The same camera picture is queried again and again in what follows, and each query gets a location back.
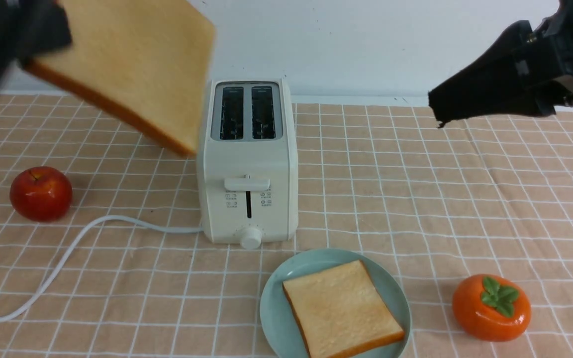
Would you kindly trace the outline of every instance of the persimmon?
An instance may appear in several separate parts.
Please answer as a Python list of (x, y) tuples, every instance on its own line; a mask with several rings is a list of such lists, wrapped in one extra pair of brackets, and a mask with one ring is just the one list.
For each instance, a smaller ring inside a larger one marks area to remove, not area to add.
[(523, 290), (493, 274), (475, 274), (459, 283), (452, 311), (469, 335), (488, 342), (507, 342), (522, 335), (532, 320)]

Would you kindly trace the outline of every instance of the plate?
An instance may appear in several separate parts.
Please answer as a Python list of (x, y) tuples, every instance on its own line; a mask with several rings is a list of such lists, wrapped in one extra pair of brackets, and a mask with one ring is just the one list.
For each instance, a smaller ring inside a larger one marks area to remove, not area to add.
[(362, 260), (373, 278), (375, 288), (395, 320), (406, 332), (404, 340), (364, 352), (355, 358), (398, 358), (404, 353), (412, 333), (408, 301), (393, 276), (375, 261), (355, 252), (341, 249), (316, 249), (301, 252), (286, 260), (273, 272), (262, 290), (260, 320), (271, 349), (280, 358), (308, 357), (291, 306), (282, 291), (282, 282), (307, 274)]

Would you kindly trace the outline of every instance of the white cable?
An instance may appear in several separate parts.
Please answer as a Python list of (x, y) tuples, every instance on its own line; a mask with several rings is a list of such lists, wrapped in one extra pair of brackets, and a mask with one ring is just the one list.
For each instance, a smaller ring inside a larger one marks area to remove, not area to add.
[(52, 281), (54, 281), (55, 277), (57, 277), (57, 275), (59, 274), (59, 271), (61, 270), (61, 268), (63, 268), (63, 265), (65, 265), (66, 261), (70, 257), (70, 254), (72, 254), (72, 251), (75, 249), (75, 247), (77, 247), (77, 244), (79, 243), (79, 241), (81, 241), (81, 238), (86, 235), (86, 233), (89, 231), (89, 229), (91, 229), (96, 224), (100, 224), (101, 222), (109, 221), (109, 220), (127, 221), (127, 222), (131, 222), (132, 224), (136, 224), (138, 226), (143, 226), (143, 227), (146, 227), (148, 229), (153, 229), (153, 230), (161, 231), (162, 233), (168, 233), (168, 234), (193, 234), (193, 233), (202, 232), (201, 227), (164, 227), (164, 226), (158, 226), (158, 225), (150, 224), (150, 223), (145, 222), (143, 220), (138, 220), (137, 218), (126, 217), (123, 215), (106, 215), (104, 217), (96, 218), (92, 222), (87, 224), (81, 230), (81, 232), (77, 235), (75, 240), (70, 244), (70, 247), (68, 247), (68, 251), (66, 251), (66, 253), (63, 254), (63, 257), (61, 258), (59, 263), (56, 265), (56, 267), (54, 267), (50, 276), (45, 281), (43, 281), (43, 283), (41, 284), (41, 286), (39, 287), (37, 292), (34, 295), (32, 295), (32, 297), (26, 303), (24, 303), (21, 307), (19, 307), (16, 311), (14, 311), (13, 313), (10, 313), (8, 315), (0, 317), (0, 322), (7, 322), (11, 319), (14, 319), (18, 315), (25, 312), (25, 310), (30, 308), (30, 306), (32, 306), (32, 304), (37, 299), (39, 299), (39, 296), (41, 296), (45, 292), (45, 290), (48, 289), (48, 287), (50, 286)]

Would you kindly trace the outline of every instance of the bread slice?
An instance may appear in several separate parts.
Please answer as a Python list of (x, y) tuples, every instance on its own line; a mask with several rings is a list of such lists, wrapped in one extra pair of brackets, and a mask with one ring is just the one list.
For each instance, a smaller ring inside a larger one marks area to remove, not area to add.
[(70, 48), (23, 70), (181, 155), (198, 147), (215, 27), (187, 0), (59, 0)]
[(361, 260), (282, 287), (310, 358), (349, 358), (404, 339)]

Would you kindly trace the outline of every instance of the green leaf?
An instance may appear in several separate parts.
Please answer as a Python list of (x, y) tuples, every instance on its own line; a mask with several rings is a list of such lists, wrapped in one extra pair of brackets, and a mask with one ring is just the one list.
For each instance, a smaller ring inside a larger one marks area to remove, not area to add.
[(498, 304), (498, 301), (496, 300), (496, 297), (484, 292), (481, 294), (481, 301), (486, 305), (486, 306), (490, 306), (490, 307), (496, 307), (496, 305)]
[(496, 311), (502, 316), (511, 319), (514, 316), (514, 305), (511, 303), (499, 302)]
[(500, 287), (498, 281), (493, 279), (489, 276), (485, 276), (483, 278), (483, 287), (485, 288), (486, 292), (491, 295), (496, 295), (498, 293), (498, 288)]
[(519, 298), (519, 291), (511, 286), (501, 286), (498, 289), (498, 300), (505, 303), (513, 303)]

